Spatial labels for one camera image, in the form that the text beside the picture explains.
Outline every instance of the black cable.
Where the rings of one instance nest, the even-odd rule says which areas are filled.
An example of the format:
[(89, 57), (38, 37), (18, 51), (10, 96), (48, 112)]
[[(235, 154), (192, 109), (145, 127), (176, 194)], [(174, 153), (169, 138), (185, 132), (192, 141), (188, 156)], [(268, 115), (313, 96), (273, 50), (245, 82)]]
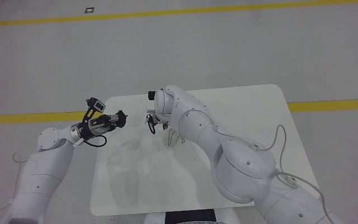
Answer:
[(149, 127), (149, 130), (150, 130), (150, 132), (152, 134), (156, 134), (156, 129), (155, 129), (154, 125), (150, 126), (150, 121), (149, 120), (148, 120), (148, 127)]
[(168, 147), (170, 147), (170, 145), (172, 144), (172, 138), (173, 138), (173, 135), (174, 135), (174, 133), (175, 133), (175, 131), (173, 131), (172, 136), (170, 136), (170, 132), (171, 132), (171, 131), (172, 131), (172, 129), (169, 130), (169, 135), (168, 135)]
[(89, 146), (93, 146), (93, 147), (96, 147), (96, 148), (103, 147), (103, 146), (105, 146), (105, 145), (107, 144), (107, 138), (106, 138), (106, 136), (99, 135), (99, 136), (97, 136), (97, 137), (102, 137), (102, 138), (104, 138), (104, 139), (105, 139), (105, 142), (104, 142), (103, 144), (100, 144), (100, 145), (91, 144), (91, 143), (87, 142), (87, 140), (83, 140), (83, 142), (86, 143), (86, 144), (89, 145)]

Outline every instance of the white cable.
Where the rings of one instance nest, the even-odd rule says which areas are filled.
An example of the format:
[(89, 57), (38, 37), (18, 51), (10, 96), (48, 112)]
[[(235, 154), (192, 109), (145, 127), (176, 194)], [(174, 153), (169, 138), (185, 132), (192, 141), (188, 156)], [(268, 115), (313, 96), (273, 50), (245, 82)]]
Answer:
[(327, 218), (328, 218), (328, 220), (331, 222), (331, 224), (334, 224), (334, 222), (331, 220), (331, 218), (330, 218), (329, 215), (328, 215), (328, 212), (327, 212), (327, 209), (326, 209), (325, 198), (324, 198), (323, 193), (321, 192), (321, 190), (319, 190), (315, 185), (311, 184), (311, 183), (308, 182), (307, 180), (305, 180), (305, 179), (303, 179), (303, 178), (300, 178), (299, 176), (296, 176), (296, 175), (293, 175), (293, 174), (289, 174), (288, 172), (284, 172), (284, 169), (282, 168), (282, 156), (283, 156), (284, 151), (285, 151), (285, 148), (286, 148), (287, 134), (286, 134), (285, 127), (282, 126), (281, 124), (279, 124), (279, 125), (277, 126), (277, 128), (276, 128), (275, 140), (274, 140), (274, 143), (272, 144), (272, 146), (270, 147), (270, 149), (271, 149), (271, 148), (274, 146), (274, 144), (276, 143), (277, 131), (278, 131), (279, 127), (282, 127), (282, 129), (284, 130), (285, 141), (284, 141), (284, 145), (283, 145), (283, 147), (282, 147), (281, 155), (280, 155), (280, 169), (281, 169), (281, 172), (277, 172), (277, 173), (276, 173), (277, 179), (278, 179), (281, 183), (283, 183), (283, 184), (285, 184), (286, 186), (288, 186), (288, 187), (290, 187), (290, 188), (293, 188), (293, 189), (298, 188), (298, 186), (297, 186), (295, 183), (291, 183), (291, 185), (290, 185), (290, 184), (284, 182), (284, 181), (279, 177), (279, 175), (284, 175), (284, 176), (286, 177), (286, 179), (287, 179), (288, 182), (290, 182), (289, 179), (288, 179), (288, 177), (291, 177), (291, 178), (296, 178), (296, 179), (298, 179), (298, 180), (300, 180), (300, 181), (302, 181), (302, 182), (308, 184), (309, 186), (311, 186), (311, 187), (312, 187), (314, 190), (316, 190), (316, 191), (319, 193), (319, 195), (321, 196), (321, 198), (322, 198), (322, 207), (323, 207), (324, 214), (327, 216)]
[[(16, 174), (16, 179), (15, 179), (15, 190), (14, 190), (14, 192), (13, 192), (12, 197), (11, 197), (10, 200), (13, 200), (14, 197), (16, 196), (16, 193), (17, 193), (17, 182), (18, 182), (18, 177), (19, 177), (19, 175), (20, 175), (20, 171), (21, 171), (21, 164), (22, 164), (23, 162), (27, 162), (27, 160), (21, 161), (21, 156), (20, 156), (20, 154), (19, 154), (18, 152), (15, 152), (14, 154), (12, 154), (12, 160), (13, 160), (15, 163), (18, 164), (18, 170), (17, 170), (17, 174)], [(4, 209), (6, 209), (7, 207), (9, 207), (10, 204), (11, 204), (11, 202), (7, 203), (6, 206), (0, 208), (0, 211), (2, 211), (2, 210), (4, 210)]]
[(181, 143), (184, 143), (184, 142), (185, 142), (185, 139), (183, 138), (183, 136), (182, 136), (182, 134), (181, 134), (180, 122), (181, 122), (181, 120), (183, 119), (184, 115), (186, 115), (186, 113), (191, 112), (191, 111), (201, 112), (201, 113), (203, 113), (204, 115), (206, 115), (206, 116), (209, 118), (210, 122), (213, 124), (213, 130), (214, 130), (216, 133), (218, 133), (218, 134), (220, 134), (220, 135), (222, 135), (222, 136), (226, 136), (226, 137), (230, 137), (230, 138), (235, 138), (235, 139), (241, 141), (242, 143), (246, 144), (248, 147), (250, 147), (250, 148), (252, 147), (252, 145), (251, 145), (250, 143), (248, 143), (247, 141), (245, 141), (244, 139), (242, 139), (242, 138), (240, 138), (240, 137), (231, 136), (231, 135), (229, 135), (229, 134), (224, 134), (224, 133), (219, 132), (218, 129), (217, 129), (218, 126), (215, 125), (214, 121), (212, 120), (212, 118), (211, 118), (207, 113), (205, 113), (205, 112), (203, 112), (203, 111), (201, 111), (201, 110), (195, 110), (195, 109), (187, 110), (187, 111), (186, 111), (185, 113), (183, 113), (183, 114), (180, 116), (180, 118), (179, 118), (178, 130), (179, 130), (179, 136), (180, 136), (180, 138), (181, 138)]
[[(245, 141), (244, 139), (242, 139), (242, 138), (240, 138), (240, 137), (231, 136), (231, 135), (229, 135), (229, 134), (224, 134), (224, 133), (219, 132), (219, 131), (217, 130), (217, 126), (214, 124), (212, 118), (211, 118), (210, 116), (208, 116), (207, 113), (205, 113), (205, 112), (203, 112), (203, 111), (201, 111), (201, 110), (195, 110), (195, 109), (187, 110), (187, 111), (186, 111), (185, 113), (183, 113), (183, 114), (181, 115), (181, 117), (179, 118), (178, 130), (179, 130), (179, 135), (180, 135), (180, 137), (181, 137), (181, 139), (182, 139), (182, 143), (185, 142), (185, 139), (183, 138), (183, 136), (182, 136), (182, 134), (181, 134), (180, 122), (181, 122), (182, 118), (184, 117), (184, 115), (186, 115), (186, 113), (188, 113), (188, 112), (190, 112), (190, 111), (198, 111), (198, 112), (201, 112), (201, 113), (205, 114), (205, 115), (210, 119), (211, 123), (213, 124), (213, 130), (214, 130), (215, 132), (217, 132), (218, 134), (221, 134), (221, 135), (223, 135), (223, 136), (227, 136), (227, 137), (230, 137), (230, 138), (235, 138), (235, 139), (237, 139), (237, 140), (243, 142), (244, 144), (246, 144), (248, 147), (252, 148), (252, 145), (251, 145), (250, 143), (248, 143), (247, 141)], [(279, 125), (277, 126), (277, 128), (276, 128), (275, 139), (274, 139), (274, 142), (272, 143), (272, 145), (271, 145), (269, 148), (265, 148), (265, 149), (263, 149), (263, 150), (261, 150), (261, 149), (257, 149), (257, 150), (258, 150), (258, 151), (261, 151), (261, 152), (266, 152), (266, 151), (272, 149), (272, 148), (274, 147), (274, 145), (276, 144), (277, 134), (278, 134), (278, 131), (279, 131), (279, 128), (280, 128), (280, 127), (282, 127), (282, 129), (283, 129), (283, 131), (284, 131), (285, 140), (284, 140), (284, 144), (283, 144), (283, 146), (282, 146), (281, 155), (280, 155), (280, 170), (281, 170), (281, 172), (277, 172), (277, 173), (276, 173), (277, 179), (278, 179), (280, 182), (282, 182), (283, 184), (285, 184), (286, 186), (288, 186), (288, 187), (290, 187), (290, 188), (293, 188), (293, 189), (298, 188), (298, 186), (297, 186), (295, 183), (292, 183), (292, 182), (289, 180), (288, 177), (296, 178), (296, 179), (298, 179), (298, 180), (300, 180), (300, 181), (302, 181), (302, 182), (308, 184), (309, 186), (311, 186), (311, 187), (312, 187), (314, 190), (316, 190), (316, 191), (319, 193), (319, 195), (321, 196), (321, 198), (322, 198), (322, 207), (323, 207), (324, 214), (326, 214), (326, 216), (327, 216), (328, 220), (331, 222), (331, 224), (334, 224), (334, 222), (331, 220), (331, 218), (330, 218), (329, 215), (328, 215), (328, 212), (327, 212), (327, 209), (326, 209), (326, 204), (325, 204), (325, 198), (324, 198), (323, 193), (321, 192), (321, 190), (319, 190), (315, 185), (311, 184), (311, 183), (308, 182), (307, 180), (305, 180), (305, 179), (303, 179), (303, 178), (300, 178), (299, 176), (296, 176), (296, 175), (293, 175), (293, 174), (289, 174), (288, 172), (284, 172), (284, 169), (283, 169), (283, 167), (282, 167), (282, 156), (283, 156), (284, 151), (285, 151), (285, 148), (286, 148), (287, 133), (286, 133), (285, 127), (284, 127), (282, 124), (279, 124)], [(284, 182), (284, 181), (279, 177), (279, 175), (284, 175), (284, 176), (286, 177), (287, 181), (288, 181), (290, 184)]]

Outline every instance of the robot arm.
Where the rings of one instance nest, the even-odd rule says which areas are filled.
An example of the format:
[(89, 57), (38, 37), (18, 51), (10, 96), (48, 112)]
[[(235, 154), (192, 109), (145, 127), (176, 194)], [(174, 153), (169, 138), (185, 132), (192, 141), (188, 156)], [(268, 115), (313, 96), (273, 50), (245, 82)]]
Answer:
[[(183, 141), (194, 142), (204, 150), (218, 191), (236, 203), (255, 202), (267, 223), (330, 223), (322, 202), (310, 195), (295, 179), (283, 184), (277, 178), (272, 153), (262, 144), (248, 138), (230, 135), (217, 126), (208, 108), (177, 86), (149, 92), (155, 110), (148, 111), (151, 130), (156, 124), (171, 126)], [(335, 215), (335, 224), (342, 223)]]
[(17, 194), (1, 223), (44, 223), (46, 209), (66, 176), (74, 148), (82, 142), (90, 144), (89, 139), (122, 128), (126, 123), (126, 115), (121, 110), (115, 115), (92, 118), (95, 112), (103, 113), (105, 105), (95, 98), (87, 100), (87, 105), (88, 111), (81, 123), (41, 132), (39, 148), (22, 169)]

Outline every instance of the end effector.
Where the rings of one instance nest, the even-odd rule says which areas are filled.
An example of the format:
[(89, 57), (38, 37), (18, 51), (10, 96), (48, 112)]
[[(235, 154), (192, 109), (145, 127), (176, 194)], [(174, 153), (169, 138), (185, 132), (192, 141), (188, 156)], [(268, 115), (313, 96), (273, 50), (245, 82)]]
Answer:
[(119, 110), (114, 115), (102, 114), (98, 118), (92, 118), (95, 112), (103, 113), (106, 106), (94, 97), (87, 100), (87, 105), (88, 110), (82, 122), (77, 125), (77, 133), (80, 138), (87, 141), (96, 136), (111, 132), (117, 127), (124, 127), (127, 115), (122, 110)]

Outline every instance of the gray floor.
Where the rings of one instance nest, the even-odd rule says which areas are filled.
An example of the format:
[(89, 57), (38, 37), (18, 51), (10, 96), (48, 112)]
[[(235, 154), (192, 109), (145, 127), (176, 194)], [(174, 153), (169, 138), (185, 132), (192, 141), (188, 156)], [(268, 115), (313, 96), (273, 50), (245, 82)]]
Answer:
[[(251, 1), (3, 1), (0, 21), (216, 5)], [(0, 27), (0, 114), (86, 110), (85, 99), (144, 94), (166, 84), (185, 90), (275, 83), (288, 102), (358, 98), (358, 24), (353, 6), (293, 8), (128, 20)], [(358, 221), (357, 111), (297, 113), (293, 118), (327, 205)], [(47, 127), (0, 125), (0, 203), (17, 165)], [(89, 209), (96, 149), (76, 149), (56, 191), (48, 223), (142, 223), (144, 215), (95, 217)], [(238, 208), (243, 223), (265, 223)]]

